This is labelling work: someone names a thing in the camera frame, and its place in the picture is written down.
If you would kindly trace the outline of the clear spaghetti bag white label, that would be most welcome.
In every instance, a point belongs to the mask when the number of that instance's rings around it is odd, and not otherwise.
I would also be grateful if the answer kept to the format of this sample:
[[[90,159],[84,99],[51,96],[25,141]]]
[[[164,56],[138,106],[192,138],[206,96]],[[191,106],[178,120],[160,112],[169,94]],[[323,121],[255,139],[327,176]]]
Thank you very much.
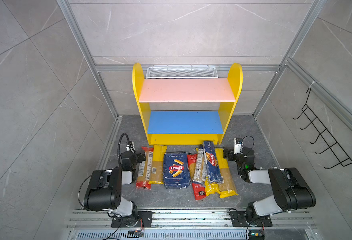
[[[207,176],[206,164],[205,164],[205,157],[204,157],[204,150],[199,148],[197,150],[197,160],[195,166],[194,176],[192,178],[193,183],[205,185],[205,180]]]

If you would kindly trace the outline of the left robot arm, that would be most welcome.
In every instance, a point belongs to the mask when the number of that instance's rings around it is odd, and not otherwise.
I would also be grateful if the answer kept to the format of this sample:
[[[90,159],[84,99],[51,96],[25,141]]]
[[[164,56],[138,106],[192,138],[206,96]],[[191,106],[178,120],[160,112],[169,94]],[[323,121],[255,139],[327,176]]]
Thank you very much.
[[[109,170],[95,170],[85,179],[89,181],[83,199],[77,200],[82,208],[93,212],[108,212],[123,220],[138,220],[137,206],[122,196],[122,186],[132,184],[136,179],[139,154],[127,133],[123,133],[117,147],[118,166]]]

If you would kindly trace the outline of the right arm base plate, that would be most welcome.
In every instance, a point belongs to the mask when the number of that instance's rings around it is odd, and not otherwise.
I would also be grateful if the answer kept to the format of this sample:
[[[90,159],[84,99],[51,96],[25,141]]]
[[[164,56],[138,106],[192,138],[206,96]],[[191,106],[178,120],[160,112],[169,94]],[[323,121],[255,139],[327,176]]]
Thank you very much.
[[[272,221],[269,216],[254,216],[246,211],[229,209],[228,214],[232,221],[233,227],[272,227]]]

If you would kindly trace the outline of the yellow Pastatime spaghetti bag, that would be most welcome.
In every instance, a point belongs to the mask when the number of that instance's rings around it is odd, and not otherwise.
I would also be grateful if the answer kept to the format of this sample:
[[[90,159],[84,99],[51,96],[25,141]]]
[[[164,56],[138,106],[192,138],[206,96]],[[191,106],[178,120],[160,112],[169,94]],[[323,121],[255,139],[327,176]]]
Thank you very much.
[[[224,198],[225,195],[228,194],[228,190],[230,190],[229,181],[228,181],[228,171],[229,165],[227,159],[224,158],[224,150],[221,148],[215,149],[216,156],[218,159],[220,174],[221,174],[221,182],[219,183],[220,190],[220,198]]]

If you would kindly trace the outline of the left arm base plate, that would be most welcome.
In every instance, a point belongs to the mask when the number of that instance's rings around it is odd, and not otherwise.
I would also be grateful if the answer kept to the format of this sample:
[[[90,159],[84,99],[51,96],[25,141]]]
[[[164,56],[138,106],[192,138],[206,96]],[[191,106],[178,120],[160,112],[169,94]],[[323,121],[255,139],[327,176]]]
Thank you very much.
[[[150,228],[152,224],[153,212],[151,211],[138,211],[128,217],[118,217],[116,215],[112,218],[111,227],[116,228]]]

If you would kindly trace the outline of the blue Barilla spaghetti box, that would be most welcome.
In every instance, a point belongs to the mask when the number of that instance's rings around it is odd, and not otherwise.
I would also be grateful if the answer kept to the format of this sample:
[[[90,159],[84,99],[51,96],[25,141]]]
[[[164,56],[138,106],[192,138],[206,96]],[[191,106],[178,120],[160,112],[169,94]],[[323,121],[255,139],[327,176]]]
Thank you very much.
[[[218,159],[215,152],[214,143],[212,141],[203,142],[203,150],[207,169],[207,177],[210,184],[219,184],[221,182],[221,174]]]

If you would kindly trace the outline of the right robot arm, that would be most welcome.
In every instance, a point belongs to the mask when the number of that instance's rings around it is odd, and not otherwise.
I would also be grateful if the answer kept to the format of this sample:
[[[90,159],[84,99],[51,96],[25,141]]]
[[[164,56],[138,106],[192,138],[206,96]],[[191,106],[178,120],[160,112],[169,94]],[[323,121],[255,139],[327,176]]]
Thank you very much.
[[[272,188],[271,196],[248,204],[248,222],[316,205],[314,193],[296,168],[257,169],[253,154],[250,148],[243,148],[242,151],[224,149],[224,158],[236,162],[238,174],[245,182],[265,184]]]

